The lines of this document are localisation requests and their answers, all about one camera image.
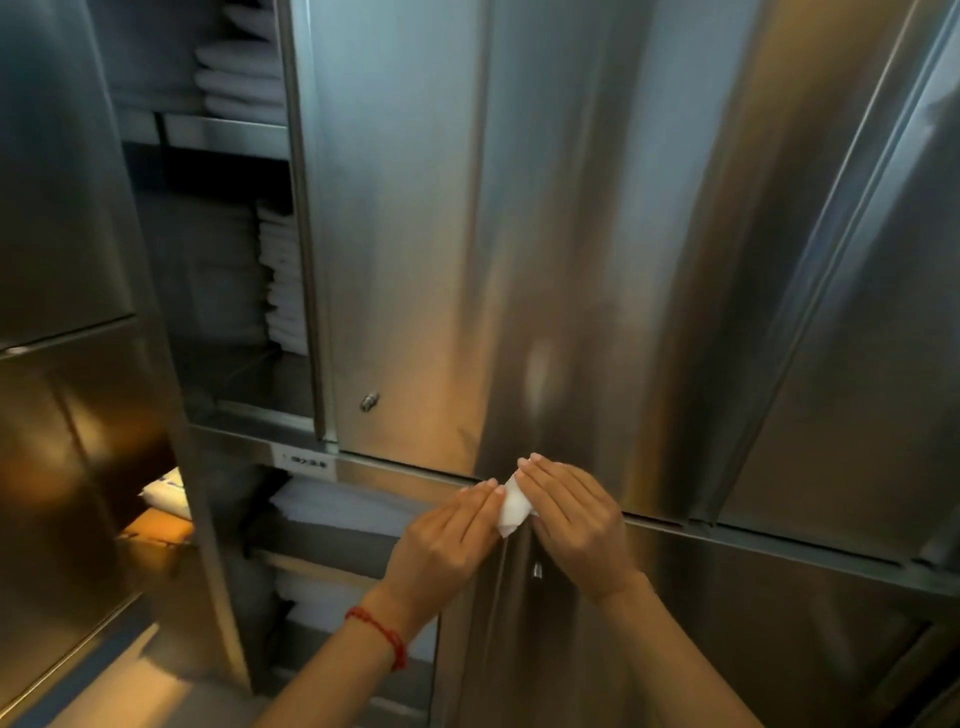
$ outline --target right hand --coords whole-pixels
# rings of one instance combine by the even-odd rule
[[[534,531],[573,583],[597,604],[628,589],[639,572],[627,552],[623,514],[603,486],[537,453],[517,465],[516,484],[540,514]]]

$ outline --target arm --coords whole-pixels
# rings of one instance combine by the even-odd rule
[[[606,616],[663,725],[762,728],[634,567],[607,491],[589,473],[537,454],[520,459],[516,482],[540,514],[540,542]]]
[[[361,605],[410,643],[467,584],[499,540],[503,488],[488,480],[425,513],[394,547],[387,572]],[[255,728],[348,728],[394,663],[372,625],[347,622],[256,722]]]

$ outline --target cabinet handle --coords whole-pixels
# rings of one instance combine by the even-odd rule
[[[360,401],[360,410],[362,412],[370,412],[376,404],[380,401],[380,394],[378,392],[370,392]]]

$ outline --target white label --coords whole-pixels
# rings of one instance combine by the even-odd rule
[[[278,443],[271,443],[270,450],[277,468],[331,483],[337,481],[337,461],[333,455]]]

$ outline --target red bracelet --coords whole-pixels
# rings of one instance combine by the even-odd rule
[[[377,631],[387,638],[387,642],[393,646],[396,656],[394,657],[394,666],[390,668],[390,672],[396,672],[399,669],[407,667],[407,645],[403,643],[403,638],[401,638],[396,631],[387,629],[380,624],[380,622],[374,619],[373,615],[363,607],[350,607],[347,610],[347,615],[344,617],[344,620],[350,619],[351,617],[356,617],[376,627]]]

